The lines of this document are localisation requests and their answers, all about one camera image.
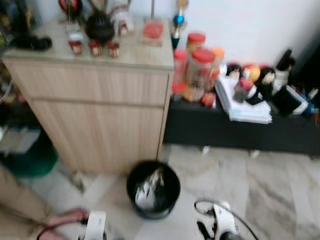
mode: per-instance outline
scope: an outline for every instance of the bare foot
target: bare foot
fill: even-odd
[[[88,219],[89,214],[90,212],[86,209],[74,208],[70,211],[62,213],[61,215],[54,216],[52,219],[50,219],[48,226],[54,226],[62,223],[78,222],[82,219]]]

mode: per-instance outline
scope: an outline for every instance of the white wall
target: white wall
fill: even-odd
[[[36,0],[47,22],[59,12],[58,0]],[[132,0],[134,14],[149,16],[151,0]],[[172,18],[176,0],[155,0],[155,15]],[[203,31],[206,45],[222,46],[227,61],[274,64],[289,47],[298,56],[320,27],[320,0],[189,0],[189,31]]]

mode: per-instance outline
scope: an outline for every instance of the wooden cabinet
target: wooden cabinet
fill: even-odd
[[[19,61],[10,68],[33,99],[165,105],[168,73]]]
[[[35,101],[41,122],[74,171],[129,171],[157,158],[163,110],[148,107]]]
[[[170,73],[5,62],[72,172],[127,173],[158,158]]]
[[[118,58],[92,57],[87,42],[74,56],[57,19],[39,27],[50,36],[46,51],[11,49],[3,62],[57,152],[72,172],[127,173],[142,160],[159,159],[175,64],[168,20],[161,46],[135,34],[117,39]]]

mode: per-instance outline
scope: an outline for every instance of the beige pants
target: beige pants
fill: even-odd
[[[18,220],[2,206],[34,220],[35,223],[46,223],[51,216],[51,210],[44,201],[31,189],[17,182],[0,164],[0,239],[20,240],[31,237],[36,224]]]

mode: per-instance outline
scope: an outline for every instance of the blue ornament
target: blue ornament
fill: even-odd
[[[181,27],[185,23],[185,16],[180,14],[175,15],[173,18],[173,23],[176,28]]]

